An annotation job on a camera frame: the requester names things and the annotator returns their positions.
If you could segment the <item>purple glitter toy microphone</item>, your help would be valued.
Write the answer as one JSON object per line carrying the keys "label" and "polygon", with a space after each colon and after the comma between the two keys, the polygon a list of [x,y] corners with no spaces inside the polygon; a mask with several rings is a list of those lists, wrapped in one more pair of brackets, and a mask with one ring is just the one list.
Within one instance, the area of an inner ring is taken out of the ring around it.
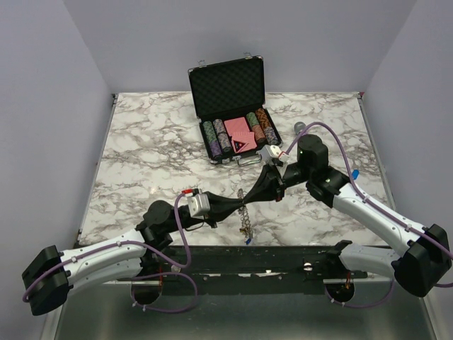
{"label": "purple glitter toy microphone", "polygon": [[296,122],[294,124],[294,133],[295,135],[298,135],[302,130],[304,130],[306,127],[306,124],[303,122]]}

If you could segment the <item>silver disc keyring holder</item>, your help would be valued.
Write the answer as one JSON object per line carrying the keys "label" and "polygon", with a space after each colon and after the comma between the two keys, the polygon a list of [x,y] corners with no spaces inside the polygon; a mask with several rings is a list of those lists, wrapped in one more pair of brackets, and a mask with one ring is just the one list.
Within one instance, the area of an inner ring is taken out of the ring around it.
{"label": "silver disc keyring holder", "polygon": [[248,208],[244,205],[243,207],[238,209],[238,214],[241,221],[241,227],[239,231],[244,236],[246,243],[246,240],[249,238],[253,240],[253,228],[248,214]]}

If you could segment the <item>black poker chip case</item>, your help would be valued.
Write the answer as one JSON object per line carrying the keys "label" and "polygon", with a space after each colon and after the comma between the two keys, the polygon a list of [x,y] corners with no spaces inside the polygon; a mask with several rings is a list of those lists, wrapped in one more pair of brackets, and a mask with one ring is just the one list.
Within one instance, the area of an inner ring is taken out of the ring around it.
{"label": "black poker chip case", "polygon": [[[265,108],[265,72],[261,56],[246,56],[188,70],[195,114],[208,159],[213,165],[254,157],[265,145],[282,145],[282,138]],[[257,147],[236,154],[225,120],[244,117]]]}

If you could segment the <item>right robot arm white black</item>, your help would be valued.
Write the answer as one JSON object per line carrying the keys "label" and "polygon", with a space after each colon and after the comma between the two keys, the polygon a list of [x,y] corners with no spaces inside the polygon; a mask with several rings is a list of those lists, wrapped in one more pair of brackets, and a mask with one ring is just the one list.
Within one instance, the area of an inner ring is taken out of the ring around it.
{"label": "right robot arm white black", "polygon": [[328,161],[328,148],[315,135],[297,143],[297,161],[276,145],[259,151],[264,161],[261,174],[244,203],[280,201],[285,191],[305,184],[311,197],[344,213],[386,242],[389,250],[346,241],[336,245],[326,259],[327,272],[336,278],[349,271],[364,271],[393,278],[408,293],[423,298],[452,267],[446,231],[426,227],[375,200]]}

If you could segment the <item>pink playing card deck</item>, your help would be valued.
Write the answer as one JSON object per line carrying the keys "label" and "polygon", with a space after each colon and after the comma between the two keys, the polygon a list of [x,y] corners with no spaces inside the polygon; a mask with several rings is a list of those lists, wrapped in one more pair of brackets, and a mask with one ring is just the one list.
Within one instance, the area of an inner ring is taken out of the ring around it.
{"label": "pink playing card deck", "polygon": [[257,147],[255,134],[244,117],[225,120],[224,126],[236,154],[251,151]]}

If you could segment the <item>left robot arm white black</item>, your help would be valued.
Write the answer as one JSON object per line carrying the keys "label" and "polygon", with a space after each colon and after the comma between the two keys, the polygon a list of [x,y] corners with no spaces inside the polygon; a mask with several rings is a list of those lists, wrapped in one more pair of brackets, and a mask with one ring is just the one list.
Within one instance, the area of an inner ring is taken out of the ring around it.
{"label": "left robot arm white black", "polygon": [[[182,198],[186,198],[186,205],[179,204]],[[153,202],[142,221],[118,237],[65,251],[56,246],[44,248],[22,273],[22,301],[39,316],[57,309],[70,293],[91,284],[158,277],[159,260],[183,271],[192,263],[184,231],[203,222],[215,228],[244,207],[240,198],[198,189],[185,190],[176,199],[174,204]]]}

